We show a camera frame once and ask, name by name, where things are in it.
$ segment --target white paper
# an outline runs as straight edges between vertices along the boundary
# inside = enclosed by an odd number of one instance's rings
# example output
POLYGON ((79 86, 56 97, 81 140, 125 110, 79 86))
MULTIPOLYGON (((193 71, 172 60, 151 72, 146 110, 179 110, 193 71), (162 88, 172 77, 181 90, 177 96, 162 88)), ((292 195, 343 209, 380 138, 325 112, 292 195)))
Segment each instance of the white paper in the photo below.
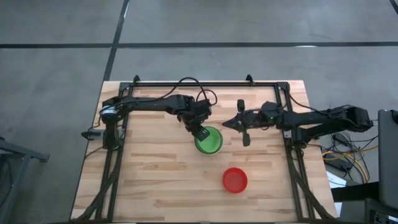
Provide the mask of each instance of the white paper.
MULTIPOLYGON (((345 185, 347 183, 347 181, 345 181, 345 179, 342 179, 342 178, 340 178, 340 177, 338 177, 335 174, 332 174, 330 172, 326 172, 326 174, 328 175, 329 186, 330 186, 331 189, 337 188, 337 187, 345 187, 345 185)), ((335 203, 337 215, 339 217, 340 217, 341 207, 342 206, 343 206, 343 202, 336 202, 335 203)))

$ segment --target concrete floor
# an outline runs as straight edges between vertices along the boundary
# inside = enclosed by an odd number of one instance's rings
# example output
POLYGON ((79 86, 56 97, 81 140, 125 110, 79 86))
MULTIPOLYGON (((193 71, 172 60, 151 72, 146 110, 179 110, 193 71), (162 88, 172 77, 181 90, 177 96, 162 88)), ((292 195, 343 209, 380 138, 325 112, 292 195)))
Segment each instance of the concrete floor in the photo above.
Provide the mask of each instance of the concrete floor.
MULTIPOLYGON (((0 44, 111 43, 122 4, 3 0, 0 44)), ((132 0, 120 41, 395 41, 397 19, 388 0, 132 0)), ((93 120, 108 56, 109 49, 0 50, 0 136, 51 154, 29 166, 12 221, 68 220, 87 145, 80 132, 93 120)), ((396 58, 398 47, 118 49, 110 79, 302 79, 313 107, 349 103, 376 119, 377 110, 398 108, 396 58)), ((377 151, 365 160, 377 181, 377 151)))

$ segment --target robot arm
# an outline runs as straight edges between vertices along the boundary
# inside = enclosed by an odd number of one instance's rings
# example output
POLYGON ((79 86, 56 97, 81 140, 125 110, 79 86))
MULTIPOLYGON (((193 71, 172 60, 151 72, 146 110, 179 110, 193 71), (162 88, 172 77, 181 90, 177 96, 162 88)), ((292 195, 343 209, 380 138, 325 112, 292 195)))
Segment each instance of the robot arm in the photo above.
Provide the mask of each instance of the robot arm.
POLYGON ((199 141, 209 136, 209 132, 201 125, 211 115, 211 105, 208 100, 195 101, 192 96, 170 95, 165 98, 147 98, 115 96, 103 102, 101 120, 105 124, 103 147, 117 149, 119 147, 119 133, 116 128, 132 111, 164 111, 177 115, 179 122, 184 122, 185 129, 191 132, 199 141))
POLYGON ((238 113, 223 126, 243 133, 243 145, 250 145, 247 129, 269 128, 275 126, 283 131, 292 131, 293 146, 305 148, 307 143, 320 136, 338 131, 364 132, 373 127, 368 112, 351 105, 340 106, 324 111, 296 113, 285 111, 277 103, 265 102, 259 110, 244 110, 244 101, 238 100, 238 113), (318 124, 312 128, 301 125, 318 124))

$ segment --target yellow cable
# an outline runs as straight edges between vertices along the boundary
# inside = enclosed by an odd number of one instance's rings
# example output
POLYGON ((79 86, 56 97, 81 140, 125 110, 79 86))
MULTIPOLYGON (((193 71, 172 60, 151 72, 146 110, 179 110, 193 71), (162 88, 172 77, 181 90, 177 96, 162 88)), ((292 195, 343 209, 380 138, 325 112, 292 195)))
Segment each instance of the yellow cable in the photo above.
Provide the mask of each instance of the yellow cable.
MULTIPOLYGON (((334 153, 334 152, 328 151, 328 152, 323 153, 322 156, 324 156, 324 155, 326 155, 326 154, 330 154, 330 153, 334 153)), ((335 160, 335 159, 339 159, 339 158, 341 158, 341 157, 349 157, 349 158, 352 159, 355 163, 357 163, 357 164, 359 165, 359 168, 361 168, 362 173, 363 173, 364 176, 365 176, 366 183, 369 181, 368 174, 365 172, 365 169, 363 169, 363 166, 362 166, 356 159, 354 159, 354 157, 350 156, 349 154, 344 154, 344 153, 343 153, 343 155, 340 156, 340 157, 336 157, 336 158, 332 158, 332 159, 325 159, 325 158, 323 158, 323 160, 335 160)))
POLYGON ((369 182, 369 177, 368 177, 368 174, 365 172, 365 169, 363 169, 363 166, 356 159, 354 159, 354 157, 352 157, 350 155, 346 155, 346 156, 348 156, 350 159, 354 160, 354 162, 359 165, 359 168, 361 168, 362 173, 365 176, 366 183, 368 183, 369 182))
MULTIPOLYGON (((356 152, 344 152, 344 153, 341 153, 341 156, 338 156, 338 157, 336 157, 336 158, 331 158, 331 159, 325 159, 325 158, 323 158, 323 160, 332 161, 332 160, 336 160, 336 159, 341 159, 341 158, 345 157, 345 156, 348 155, 348 154, 366 152, 366 151, 369 151, 369 150, 376 149, 377 147, 379 147, 379 146, 370 147, 369 149, 362 149, 362 150, 359 150, 359 151, 356 151, 356 152)), ((333 153, 333 151, 325 152, 325 153, 322 154, 322 156, 324 156, 324 155, 326 155, 326 154, 329 154, 329 153, 333 153)))

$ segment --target wooden table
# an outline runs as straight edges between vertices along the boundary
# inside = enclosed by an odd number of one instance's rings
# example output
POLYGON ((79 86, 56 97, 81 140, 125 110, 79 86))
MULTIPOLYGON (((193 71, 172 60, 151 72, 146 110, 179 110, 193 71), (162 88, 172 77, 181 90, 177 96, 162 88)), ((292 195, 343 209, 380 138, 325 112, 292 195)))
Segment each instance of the wooden table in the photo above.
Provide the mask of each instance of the wooden table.
MULTIPOLYGON (((291 95, 308 105, 304 82, 289 81, 291 95)), ((104 82, 101 102, 117 96, 119 82, 104 82)), ((116 198, 115 222, 274 222, 295 221, 295 207, 287 169, 282 134, 275 128, 251 129, 251 145, 242 146, 242 134, 221 124, 237 113, 237 99, 246 109, 275 101, 269 87, 214 87, 218 104, 205 126, 218 128, 223 147, 214 156, 203 156, 183 123, 176 116, 155 111, 134 111, 129 115, 122 168, 116 198), (239 167, 248 175, 248 187, 241 194, 223 189, 221 176, 229 167, 239 167)), ((170 88, 134 89, 134 96, 158 97, 170 88)), ((199 88, 178 88, 175 94, 196 96, 199 88)), ((214 96, 208 93, 210 101, 214 96)), ((306 112, 293 103, 294 111, 306 112)), ((102 140, 89 143, 87 153, 100 147, 102 140)), ((305 167, 312 192, 329 213, 336 216, 325 166, 318 147, 307 147, 305 167)), ((106 151, 86 159, 73 207, 79 216, 97 194, 106 151)), ((305 200, 300 196, 303 209, 305 200)))

